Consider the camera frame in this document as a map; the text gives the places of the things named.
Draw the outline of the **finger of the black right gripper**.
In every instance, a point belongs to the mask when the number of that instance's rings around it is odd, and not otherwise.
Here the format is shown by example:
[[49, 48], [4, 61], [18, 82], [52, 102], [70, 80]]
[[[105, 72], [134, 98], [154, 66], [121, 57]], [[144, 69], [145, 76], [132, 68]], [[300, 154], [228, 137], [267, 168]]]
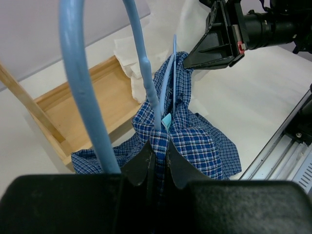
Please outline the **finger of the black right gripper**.
[[234, 60], [225, 1], [217, 0], [206, 19], [205, 33], [184, 59], [185, 69], [216, 70], [228, 67]]

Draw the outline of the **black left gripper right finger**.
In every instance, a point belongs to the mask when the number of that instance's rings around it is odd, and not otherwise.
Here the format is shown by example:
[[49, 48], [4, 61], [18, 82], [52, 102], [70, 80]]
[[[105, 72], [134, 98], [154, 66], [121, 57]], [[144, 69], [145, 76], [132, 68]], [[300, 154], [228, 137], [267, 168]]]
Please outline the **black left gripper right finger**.
[[213, 180], [169, 144], [168, 234], [309, 234], [312, 204], [294, 182]]

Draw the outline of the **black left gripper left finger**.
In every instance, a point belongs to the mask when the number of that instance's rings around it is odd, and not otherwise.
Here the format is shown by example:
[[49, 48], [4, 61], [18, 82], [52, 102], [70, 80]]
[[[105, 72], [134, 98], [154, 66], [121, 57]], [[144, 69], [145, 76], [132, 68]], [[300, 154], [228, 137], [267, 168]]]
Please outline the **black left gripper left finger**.
[[121, 174], [23, 175], [0, 201], [3, 234], [149, 234], [156, 156], [149, 142]]

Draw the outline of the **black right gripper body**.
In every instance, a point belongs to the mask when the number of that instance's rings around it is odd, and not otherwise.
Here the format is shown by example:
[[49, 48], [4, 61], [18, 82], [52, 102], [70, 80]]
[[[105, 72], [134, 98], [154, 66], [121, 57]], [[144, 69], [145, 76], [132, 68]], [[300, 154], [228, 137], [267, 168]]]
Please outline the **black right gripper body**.
[[[216, 0], [203, 0], [210, 10]], [[225, 1], [234, 60], [240, 61], [247, 50], [294, 43], [294, 54], [312, 52], [312, 2], [310, 0], [272, 0], [263, 12], [243, 14], [239, 0]]]

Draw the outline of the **blue wire hanger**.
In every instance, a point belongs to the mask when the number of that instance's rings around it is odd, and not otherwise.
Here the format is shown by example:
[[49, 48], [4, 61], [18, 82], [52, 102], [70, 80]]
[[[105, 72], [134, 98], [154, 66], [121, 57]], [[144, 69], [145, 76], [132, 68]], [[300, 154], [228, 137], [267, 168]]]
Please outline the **blue wire hanger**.
[[[146, 54], [136, 4], [133, 0], [125, 0], [123, 4], [130, 20], [146, 95], [154, 111], [155, 128], [160, 130], [166, 88], [171, 66], [176, 60], [176, 50], [173, 50], [170, 57], [161, 93], [158, 96], [152, 79], [151, 64]], [[121, 170], [102, 120], [87, 66], [83, 34], [83, 9], [84, 1], [82, 0], [61, 0], [59, 2], [58, 28], [64, 68], [71, 92], [102, 170], [109, 174], [119, 174]]]

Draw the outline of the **blue checked shirt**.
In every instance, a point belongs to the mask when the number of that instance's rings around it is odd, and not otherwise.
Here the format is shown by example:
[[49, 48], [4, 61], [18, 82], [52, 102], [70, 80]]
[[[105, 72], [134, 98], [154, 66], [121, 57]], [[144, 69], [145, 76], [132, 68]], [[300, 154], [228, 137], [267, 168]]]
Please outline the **blue checked shirt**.
[[176, 86], [169, 77], [165, 94], [164, 111], [172, 113], [172, 123], [167, 131], [154, 129], [154, 112], [145, 101], [132, 119], [135, 134], [113, 148], [117, 162], [123, 167], [150, 141], [156, 154], [156, 200], [159, 207], [166, 204], [165, 155], [172, 141], [177, 151], [195, 168], [212, 179], [228, 180], [242, 171], [235, 144], [199, 113], [189, 110], [191, 101], [192, 69], [184, 69], [183, 61], [188, 53], [176, 55]]

